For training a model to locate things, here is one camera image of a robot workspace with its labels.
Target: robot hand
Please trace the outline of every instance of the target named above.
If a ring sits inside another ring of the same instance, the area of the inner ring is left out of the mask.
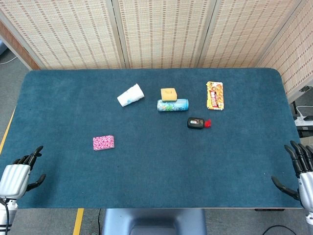
[[[45,174],[43,174],[39,180],[28,184],[30,173],[37,157],[41,156],[42,148],[43,146],[40,146],[32,154],[16,159],[4,169],[0,181],[0,235],[7,234],[11,229],[18,209],[16,200],[45,180]]]
[[[313,235],[313,149],[294,141],[290,141],[290,143],[295,152],[287,145],[285,145],[285,149],[291,157],[299,189],[294,191],[285,187],[274,176],[272,176],[272,180],[279,190],[300,201],[301,205],[309,212],[306,216],[307,224],[310,234]]]

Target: blue can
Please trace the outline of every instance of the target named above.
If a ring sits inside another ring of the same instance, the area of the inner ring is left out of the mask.
[[[185,111],[188,110],[187,99],[177,99],[175,102],[166,102],[159,99],[157,101],[158,111]]]

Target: black cable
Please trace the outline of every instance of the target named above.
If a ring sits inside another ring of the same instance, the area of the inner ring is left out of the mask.
[[[9,230],[9,222],[10,222],[9,208],[8,208],[7,204],[6,204],[2,199],[0,199],[0,203],[1,203],[2,205],[4,205],[5,210],[6,210],[5,235],[7,235],[7,234],[8,234],[8,230]]]
[[[100,212],[101,212],[101,208],[100,208],[100,210],[99,210],[99,214],[98,214],[98,228],[99,228],[99,235],[100,235],[100,221],[99,221],[99,219],[100,219]]]
[[[290,228],[288,228],[288,227],[286,227],[284,225],[273,225],[273,226],[270,226],[268,229],[265,230],[264,233],[262,233],[262,235],[264,235],[271,228],[275,228],[275,227],[283,227],[283,228],[288,229],[289,231],[291,231],[294,235],[297,235],[293,230],[291,230]]]

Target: pink box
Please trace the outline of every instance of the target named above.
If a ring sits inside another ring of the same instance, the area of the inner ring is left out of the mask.
[[[114,136],[93,137],[92,140],[94,150],[114,148]]]

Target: white cable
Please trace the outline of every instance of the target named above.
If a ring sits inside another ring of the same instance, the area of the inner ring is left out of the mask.
[[[6,63],[9,63],[9,62],[11,62],[12,60],[14,60],[14,59],[16,59],[16,58],[17,58],[17,56],[15,56],[13,59],[11,59],[11,60],[9,60],[9,61],[7,61],[7,62],[1,63],[0,65],[4,65],[4,64],[6,64]]]
[[[303,117],[302,113],[299,111],[298,108],[303,108],[303,107],[313,107],[313,106],[297,106],[296,110],[299,112],[300,116]]]

